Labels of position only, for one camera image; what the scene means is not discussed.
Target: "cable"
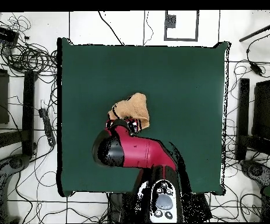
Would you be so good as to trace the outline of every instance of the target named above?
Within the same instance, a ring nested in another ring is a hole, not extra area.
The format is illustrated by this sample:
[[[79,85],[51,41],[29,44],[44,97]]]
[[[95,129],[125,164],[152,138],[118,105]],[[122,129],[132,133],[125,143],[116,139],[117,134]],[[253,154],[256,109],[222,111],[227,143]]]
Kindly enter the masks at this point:
[[[111,29],[111,31],[113,32],[113,34],[115,35],[115,37],[117,38],[117,40],[119,41],[119,43],[124,46],[124,43],[120,41],[120,39],[117,37],[117,35],[115,34],[114,30],[112,29],[112,27],[104,20],[104,18],[101,16],[100,12],[98,11],[100,18],[103,20],[103,22]]]
[[[146,18],[146,24],[149,26],[149,24],[148,24],[148,15],[149,15],[149,11],[148,11],[148,13],[147,13],[147,18]],[[150,39],[146,40],[146,42],[144,43],[143,46],[145,46],[145,44],[146,44],[149,40],[152,39],[152,36],[153,36],[153,29],[152,29],[150,26],[149,26],[149,28],[150,28],[151,31],[152,31],[152,35],[151,35]]]
[[[249,64],[251,65],[251,69],[252,69],[257,75],[259,75],[259,76],[261,76],[261,77],[263,77],[263,78],[270,78],[270,75],[269,75],[269,76],[264,76],[263,74],[265,74],[265,71],[266,71],[266,70],[265,70],[264,72],[262,72],[262,70],[261,70],[261,68],[260,68],[260,65],[269,65],[269,66],[270,66],[270,62],[266,63],[266,62],[254,62],[254,61],[250,61],[250,59],[249,59],[249,53],[250,53],[250,47],[251,47],[251,45],[252,45],[254,42],[256,42],[256,41],[258,41],[258,40],[262,40],[262,39],[267,38],[267,37],[269,37],[269,36],[270,36],[270,33],[267,34],[267,35],[264,36],[264,37],[261,37],[261,38],[258,38],[258,39],[256,39],[256,40],[254,40],[253,42],[250,43],[250,45],[248,46],[248,48],[247,48],[247,50],[246,50],[247,60],[248,60]]]

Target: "black border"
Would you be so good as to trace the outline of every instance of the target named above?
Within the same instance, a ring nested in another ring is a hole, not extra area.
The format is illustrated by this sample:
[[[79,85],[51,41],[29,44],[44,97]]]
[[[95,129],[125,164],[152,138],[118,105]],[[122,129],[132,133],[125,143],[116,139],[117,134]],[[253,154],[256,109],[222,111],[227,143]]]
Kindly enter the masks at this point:
[[[164,41],[193,41],[198,42],[199,36],[199,10],[197,10],[196,16],[196,30],[195,30],[195,38],[167,38],[167,23],[166,19],[168,17],[168,11],[165,12],[165,27],[164,27]]]

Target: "towel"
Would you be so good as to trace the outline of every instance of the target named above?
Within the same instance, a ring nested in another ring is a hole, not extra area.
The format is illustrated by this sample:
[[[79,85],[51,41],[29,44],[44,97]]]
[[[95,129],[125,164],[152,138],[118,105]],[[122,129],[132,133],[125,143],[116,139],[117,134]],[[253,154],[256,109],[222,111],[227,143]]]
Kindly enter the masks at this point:
[[[130,117],[141,121],[141,128],[149,127],[149,114],[146,105],[146,96],[142,93],[135,93],[127,100],[122,100],[113,105],[108,112],[111,120]]]

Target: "electronic device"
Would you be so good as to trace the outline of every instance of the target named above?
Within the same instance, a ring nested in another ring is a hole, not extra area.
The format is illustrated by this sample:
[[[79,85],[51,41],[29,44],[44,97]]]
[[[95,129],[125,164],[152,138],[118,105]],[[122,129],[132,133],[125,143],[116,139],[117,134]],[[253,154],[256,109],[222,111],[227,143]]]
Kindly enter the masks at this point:
[[[0,69],[0,124],[7,124],[9,122],[8,110],[8,86],[9,75],[7,70]]]
[[[270,140],[270,80],[255,87],[252,134]]]
[[[19,38],[19,33],[0,27],[0,42],[15,46]]]
[[[53,133],[51,121],[48,118],[47,110],[44,108],[41,108],[38,110],[38,113],[39,113],[40,118],[42,118],[44,121],[44,132],[48,138],[48,144],[50,147],[54,147],[56,145],[56,139]]]

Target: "green tabletop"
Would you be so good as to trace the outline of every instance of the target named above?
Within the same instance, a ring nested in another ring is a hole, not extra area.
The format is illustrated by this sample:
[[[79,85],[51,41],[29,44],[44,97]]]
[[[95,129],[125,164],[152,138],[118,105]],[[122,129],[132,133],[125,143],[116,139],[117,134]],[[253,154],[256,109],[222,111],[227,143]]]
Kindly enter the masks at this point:
[[[228,48],[71,45],[63,38],[63,191],[132,191],[139,170],[96,165],[92,145],[112,105],[139,92],[150,116],[140,136],[177,147],[194,192],[221,194]]]

